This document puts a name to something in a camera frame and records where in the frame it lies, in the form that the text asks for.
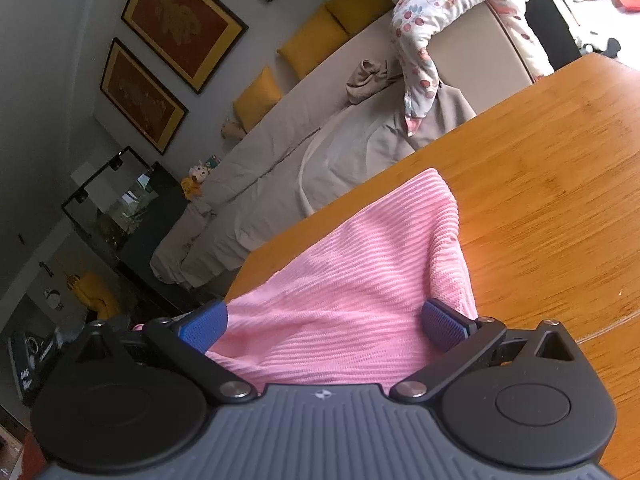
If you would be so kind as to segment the yellow cushion far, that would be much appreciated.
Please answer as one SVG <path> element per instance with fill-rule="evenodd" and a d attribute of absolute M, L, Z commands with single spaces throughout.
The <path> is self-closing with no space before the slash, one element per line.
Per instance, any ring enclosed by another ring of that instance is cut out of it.
<path fill-rule="evenodd" d="M 355 36 L 393 7 L 392 0 L 329 0 L 326 8 L 349 36 Z"/>

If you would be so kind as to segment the yellow cushion near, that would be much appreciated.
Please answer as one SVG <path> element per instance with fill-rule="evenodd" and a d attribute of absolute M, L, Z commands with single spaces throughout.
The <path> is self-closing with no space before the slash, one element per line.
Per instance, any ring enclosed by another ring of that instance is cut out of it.
<path fill-rule="evenodd" d="M 266 65 L 254 81 L 236 98 L 233 111 L 246 132 L 260 123 L 282 99 L 282 92 Z"/>

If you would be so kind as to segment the pink knit sweater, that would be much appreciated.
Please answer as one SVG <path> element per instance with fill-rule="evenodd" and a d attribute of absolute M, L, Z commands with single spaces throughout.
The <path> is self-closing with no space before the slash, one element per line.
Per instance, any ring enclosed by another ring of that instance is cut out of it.
<path fill-rule="evenodd" d="M 268 384 L 379 384 L 390 390 L 438 356 L 421 327 L 429 299 L 477 310 L 458 204 L 424 170 L 231 300 L 207 359 Z"/>

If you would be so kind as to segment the small plush toy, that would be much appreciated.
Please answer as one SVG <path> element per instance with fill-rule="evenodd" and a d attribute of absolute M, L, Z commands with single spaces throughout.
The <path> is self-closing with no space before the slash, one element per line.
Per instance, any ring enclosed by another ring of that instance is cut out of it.
<path fill-rule="evenodd" d="M 181 188 L 184 197 L 187 200 L 193 200 L 194 197 L 202 194 L 202 184 L 210 174 L 210 169 L 202 162 L 193 166 L 186 177 L 181 182 Z"/>

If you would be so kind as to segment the yellow cushion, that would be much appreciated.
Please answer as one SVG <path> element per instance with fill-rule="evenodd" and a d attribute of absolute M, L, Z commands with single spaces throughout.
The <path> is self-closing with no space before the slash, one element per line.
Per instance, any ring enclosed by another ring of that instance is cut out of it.
<path fill-rule="evenodd" d="M 288 62 L 299 80 L 304 79 L 349 40 L 348 33 L 326 6 L 311 15 L 278 53 Z"/>
<path fill-rule="evenodd" d="M 355 36 L 393 7 L 392 0 L 329 0 L 326 8 L 349 36 Z"/>
<path fill-rule="evenodd" d="M 260 123 L 282 99 L 282 92 L 266 65 L 254 81 L 236 98 L 233 111 L 246 132 Z"/>

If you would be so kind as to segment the upper framed red picture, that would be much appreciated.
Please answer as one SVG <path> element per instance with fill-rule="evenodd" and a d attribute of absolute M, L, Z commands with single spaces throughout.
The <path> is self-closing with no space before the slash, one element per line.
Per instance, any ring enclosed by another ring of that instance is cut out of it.
<path fill-rule="evenodd" d="M 122 20 L 195 93 L 247 31 L 220 0 L 127 0 Z"/>

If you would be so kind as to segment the glass fish tank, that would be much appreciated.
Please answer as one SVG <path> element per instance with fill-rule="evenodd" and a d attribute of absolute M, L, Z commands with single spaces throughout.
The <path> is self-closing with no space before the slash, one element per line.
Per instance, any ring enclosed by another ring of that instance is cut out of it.
<path fill-rule="evenodd" d="M 75 179 L 61 209 L 76 233 L 110 266 L 149 273 L 153 252 L 186 208 L 178 181 L 130 146 L 99 168 L 82 165 Z"/>

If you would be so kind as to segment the yellow object on floor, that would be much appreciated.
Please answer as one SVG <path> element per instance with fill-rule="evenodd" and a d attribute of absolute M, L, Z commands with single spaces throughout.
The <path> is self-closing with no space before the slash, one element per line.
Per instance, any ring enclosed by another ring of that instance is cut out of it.
<path fill-rule="evenodd" d="M 98 274 L 88 272 L 84 275 L 69 275 L 66 285 L 99 320 L 109 320 L 124 313 L 114 292 Z"/>

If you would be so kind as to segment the yellow cushion middle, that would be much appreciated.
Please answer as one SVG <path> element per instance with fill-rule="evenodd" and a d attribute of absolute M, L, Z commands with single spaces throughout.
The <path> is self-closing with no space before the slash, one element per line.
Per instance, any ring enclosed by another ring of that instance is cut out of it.
<path fill-rule="evenodd" d="M 326 6 L 311 15 L 278 53 L 288 62 L 299 80 L 304 79 L 349 40 L 348 33 Z"/>

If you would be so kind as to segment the framed red picture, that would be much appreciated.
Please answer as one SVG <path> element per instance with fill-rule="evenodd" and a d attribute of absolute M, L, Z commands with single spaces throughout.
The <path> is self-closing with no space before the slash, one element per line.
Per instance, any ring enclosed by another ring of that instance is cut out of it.
<path fill-rule="evenodd" d="M 165 154 L 188 109 L 115 37 L 100 90 L 158 154 Z"/>
<path fill-rule="evenodd" d="M 122 20 L 195 93 L 247 31 L 220 0 L 127 0 Z"/>

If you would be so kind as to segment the beige sofa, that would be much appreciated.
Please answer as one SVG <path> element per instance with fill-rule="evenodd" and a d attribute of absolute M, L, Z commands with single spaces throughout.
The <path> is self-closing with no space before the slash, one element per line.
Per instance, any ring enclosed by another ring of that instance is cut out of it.
<path fill-rule="evenodd" d="M 358 104 L 346 90 L 362 62 L 393 59 L 390 21 L 378 18 L 347 41 L 210 173 L 154 250 L 153 274 L 190 289 L 238 270 L 268 240 L 533 81 L 487 4 L 437 34 L 430 52 L 440 88 L 425 122 L 408 136 L 401 80 Z"/>

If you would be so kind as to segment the lower framed red picture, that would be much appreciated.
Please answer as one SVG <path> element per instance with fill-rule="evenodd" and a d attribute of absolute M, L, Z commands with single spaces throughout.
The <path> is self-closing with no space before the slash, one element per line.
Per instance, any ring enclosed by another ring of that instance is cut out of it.
<path fill-rule="evenodd" d="M 100 90 L 158 154 L 165 154 L 188 109 L 115 37 Z"/>

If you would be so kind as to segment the crumpled beige cloth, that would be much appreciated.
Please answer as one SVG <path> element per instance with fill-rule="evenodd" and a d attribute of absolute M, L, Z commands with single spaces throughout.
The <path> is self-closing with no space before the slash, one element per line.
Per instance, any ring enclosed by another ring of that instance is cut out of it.
<path fill-rule="evenodd" d="M 402 75 L 397 58 L 375 61 L 365 58 L 352 72 L 346 82 L 348 102 L 360 104 L 393 84 Z"/>

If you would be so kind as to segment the floral blanket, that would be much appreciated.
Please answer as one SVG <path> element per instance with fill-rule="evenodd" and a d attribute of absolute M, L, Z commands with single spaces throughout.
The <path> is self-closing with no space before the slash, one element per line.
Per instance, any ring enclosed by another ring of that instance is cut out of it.
<path fill-rule="evenodd" d="M 390 34 L 404 77 L 404 116 L 408 136 L 419 129 L 436 99 L 439 74 L 427 51 L 428 44 L 435 35 L 480 4 L 488 4 L 497 14 L 533 80 L 553 73 L 547 52 L 526 21 L 528 2 L 529 0 L 396 1 L 390 21 Z"/>

